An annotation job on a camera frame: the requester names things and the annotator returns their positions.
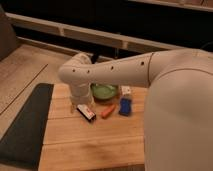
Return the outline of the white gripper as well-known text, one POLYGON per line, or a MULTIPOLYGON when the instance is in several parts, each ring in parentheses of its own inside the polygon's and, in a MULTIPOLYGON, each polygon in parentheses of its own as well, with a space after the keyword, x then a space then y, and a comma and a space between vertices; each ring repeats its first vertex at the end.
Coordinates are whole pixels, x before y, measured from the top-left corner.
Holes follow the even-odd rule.
POLYGON ((80 85, 70 85, 70 112, 74 112, 73 104, 89 104, 89 108, 93 109, 95 104, 92 102, 92 93, 88 83, 80 85))

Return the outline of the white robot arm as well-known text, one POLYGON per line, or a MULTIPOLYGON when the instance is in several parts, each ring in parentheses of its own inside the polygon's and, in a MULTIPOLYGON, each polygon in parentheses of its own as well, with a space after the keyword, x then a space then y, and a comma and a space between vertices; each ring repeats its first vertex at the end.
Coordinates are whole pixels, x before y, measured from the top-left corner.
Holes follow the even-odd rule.
POLYGON ((213 53, 178 49, 98 64, 80 53, 59 77, 75 102, 91 83, 146 87, 145 170, 213 171, 213 53))

